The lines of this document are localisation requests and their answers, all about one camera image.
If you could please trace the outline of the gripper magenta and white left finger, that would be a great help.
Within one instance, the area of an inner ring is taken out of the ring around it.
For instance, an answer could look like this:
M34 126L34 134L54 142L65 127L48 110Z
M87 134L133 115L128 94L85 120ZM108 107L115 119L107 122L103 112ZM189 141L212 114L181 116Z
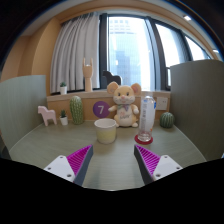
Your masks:
M59 155L44 170L81 186L93 156L93 146L85 146L69 156Z

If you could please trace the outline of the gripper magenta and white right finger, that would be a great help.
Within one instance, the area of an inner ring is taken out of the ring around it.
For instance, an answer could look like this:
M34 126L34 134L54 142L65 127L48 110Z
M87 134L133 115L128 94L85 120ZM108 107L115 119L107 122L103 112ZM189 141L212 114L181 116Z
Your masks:
M182 169L168 155L159 156L139 145L134 146L134 155L145 185Z

